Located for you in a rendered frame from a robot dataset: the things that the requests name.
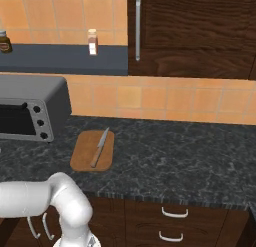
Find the brown wooden cutting board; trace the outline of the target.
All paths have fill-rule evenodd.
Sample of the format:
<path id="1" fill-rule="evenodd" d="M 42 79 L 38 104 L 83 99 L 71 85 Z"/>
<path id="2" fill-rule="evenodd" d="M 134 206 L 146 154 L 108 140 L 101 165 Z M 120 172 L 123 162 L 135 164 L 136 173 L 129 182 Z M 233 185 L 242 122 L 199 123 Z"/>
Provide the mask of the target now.
<path id="1" fill-rule="evenodd" d="M 77 138 L 77 142 L 71 157 L 70 166 L 78 172 L 103 172 L 112 166 L 114 152 L 114 133 L 109 131 L 104 147 L 95 168 L 91 166 L 93 156 L 97 151 L 98 143 L 103 135 L 103 130 L 83 131 Z"/>

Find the spice bottle with white label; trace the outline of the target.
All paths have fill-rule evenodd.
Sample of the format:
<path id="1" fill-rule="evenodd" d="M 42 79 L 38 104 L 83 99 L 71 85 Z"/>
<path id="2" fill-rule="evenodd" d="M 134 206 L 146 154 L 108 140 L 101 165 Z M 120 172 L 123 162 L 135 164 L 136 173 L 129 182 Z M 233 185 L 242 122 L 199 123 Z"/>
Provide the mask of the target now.
<path id="1" fill-rule="evenodd" d="M 90 55 L 98 54 L 98 36 L 95 29 L 88 30 L 88 46 Z"/>

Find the wooden-handled kitchen knife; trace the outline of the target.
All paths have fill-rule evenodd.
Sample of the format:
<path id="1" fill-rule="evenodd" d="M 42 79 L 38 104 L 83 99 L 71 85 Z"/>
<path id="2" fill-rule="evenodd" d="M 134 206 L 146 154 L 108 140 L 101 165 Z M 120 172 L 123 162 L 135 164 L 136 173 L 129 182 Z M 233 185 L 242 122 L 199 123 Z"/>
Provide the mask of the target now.
<path id="1" fill-rule="evenodd" d="M 104 131 L 104 133 L 102 134 L 101 138 L 100 138 L 100 141 L 97 145 L 97 150 L 93 156 L 93 159 L 92 159 L 92 162 L 90 163 L 90 166 L 92 168 L 95 168 L 97 166 L 97 163 L 98 163 L 98 160 L 99 160 L 99 157 L 100 157 L 100 154 L 102 152 L 102 149 L 104 147 L 104 143 L 105 143 L 105 140 L 107 138 L 107 134 L 108 134 L 108 131 L 109 131 L 109 127 Z"/>

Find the dark wood base cupboard door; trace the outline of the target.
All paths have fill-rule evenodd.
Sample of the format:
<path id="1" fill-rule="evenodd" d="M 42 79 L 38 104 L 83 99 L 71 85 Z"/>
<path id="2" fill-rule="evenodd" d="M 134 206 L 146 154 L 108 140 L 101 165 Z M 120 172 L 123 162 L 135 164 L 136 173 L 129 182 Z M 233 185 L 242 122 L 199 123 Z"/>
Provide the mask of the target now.
<path id="1" fill-rule="evenodd" d="M 93 216 L 89 222 L 91 232 L 99 239 L 102 247 L 126 247 L 124 202 L 107 198 L 90 197 Z M 32 217 L 31 222 L 40 237 L 36 239 L 28 226 L 26 218 L 0 218 L 0 247 L 53 247 L 61 237 L 59 214 L 50 206 L 46 224 L 50 240 L 43 228 L 43 216 Z"/>

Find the dark brown jar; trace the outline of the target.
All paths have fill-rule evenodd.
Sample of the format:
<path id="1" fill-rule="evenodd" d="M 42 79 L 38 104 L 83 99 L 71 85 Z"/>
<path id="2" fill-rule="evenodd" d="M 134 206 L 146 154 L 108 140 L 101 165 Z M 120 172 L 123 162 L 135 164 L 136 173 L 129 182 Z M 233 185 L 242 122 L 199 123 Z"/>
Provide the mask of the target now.
<path id="1" fill-rule="evenodd" d="M 0 30 L 0 51 L 2 53 L 12 52 L 12 45 L 5 30 Z"/>

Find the dark wood wall cupboard door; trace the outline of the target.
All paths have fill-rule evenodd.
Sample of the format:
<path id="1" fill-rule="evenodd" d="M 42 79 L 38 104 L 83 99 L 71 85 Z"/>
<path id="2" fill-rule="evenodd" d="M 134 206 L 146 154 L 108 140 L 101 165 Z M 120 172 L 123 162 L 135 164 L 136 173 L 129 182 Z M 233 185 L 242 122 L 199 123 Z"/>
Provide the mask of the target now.
<path id="1" fill-rule="evenodd" d="M 256 80 L 256 0 L 127 0 L 128 73 Z"/>

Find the dark wood drawer front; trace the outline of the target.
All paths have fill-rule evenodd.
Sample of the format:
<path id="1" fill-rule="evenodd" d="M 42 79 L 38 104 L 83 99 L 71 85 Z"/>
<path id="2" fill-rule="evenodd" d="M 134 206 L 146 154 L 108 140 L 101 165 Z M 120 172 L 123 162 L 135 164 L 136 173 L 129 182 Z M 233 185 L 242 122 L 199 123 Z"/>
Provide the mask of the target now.
<path id="1" fill-rule="evenodd" d="M 126 216 L 129 220 L 148 223 L 173 223 L 221 227 L 226 221 L 248 220 L 248 213 L 241 210 L 227 210 L 209 207 L 160 204 L 142 201 L 125 201 Z"/>
<path id="2" fill-rule="evenodd" d="M 128 222 L 126 225 L 127 247 L 236 247 L 244 226 L 224 223 L 222 227 L 203 225 Z M 182 242 L 171 243 L 159 238 L 158 232 L 166 237 L 178 238 Z"/>

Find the dark grey wall shelf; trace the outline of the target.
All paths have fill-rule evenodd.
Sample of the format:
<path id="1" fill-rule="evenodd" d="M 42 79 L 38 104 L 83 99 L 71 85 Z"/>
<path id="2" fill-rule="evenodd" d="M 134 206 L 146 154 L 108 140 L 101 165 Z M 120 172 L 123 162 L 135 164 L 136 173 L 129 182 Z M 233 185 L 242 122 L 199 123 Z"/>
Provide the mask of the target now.
<path id="1" fill-rule="evenodd" d="M 128 47 L 100 45 L 89 54 L 87 45 L 13 44 L 0 52 L 0 72 L 76 75 L 128 75 Z"/>

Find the grey toaster oven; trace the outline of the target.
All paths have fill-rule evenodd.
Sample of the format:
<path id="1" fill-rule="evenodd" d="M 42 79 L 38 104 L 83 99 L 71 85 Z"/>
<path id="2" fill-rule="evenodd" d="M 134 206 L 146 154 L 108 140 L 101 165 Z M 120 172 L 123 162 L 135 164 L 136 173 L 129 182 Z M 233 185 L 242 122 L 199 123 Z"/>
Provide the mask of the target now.
<path id="1" fill-rule="evenodd" d="M 64 77 L 0 75 L 0 139 L 50 143 L 71 113 Z"/>

